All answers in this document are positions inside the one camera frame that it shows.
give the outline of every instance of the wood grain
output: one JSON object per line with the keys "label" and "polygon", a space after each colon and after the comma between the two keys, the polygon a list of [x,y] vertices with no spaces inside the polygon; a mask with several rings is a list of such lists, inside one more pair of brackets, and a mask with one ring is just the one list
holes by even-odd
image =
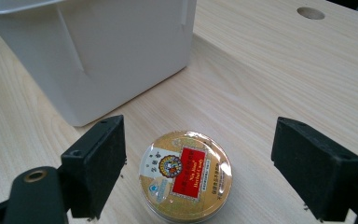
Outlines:
{"label": "wood grain", "polygon": [[[208,223],[318,223],[270,160],[275,124],[301,120],[358,154],[358,12],[322,0],[199,0],[194,33],[187,68],[106,115],[125,117],[128,165],[99,223],[162,223],[143,202],[138,166],[174,130],[209,135],[232,163],[232,191]],[[91,125],[67,125],[0,38],[0,202],[20,173],[58,167]]]}

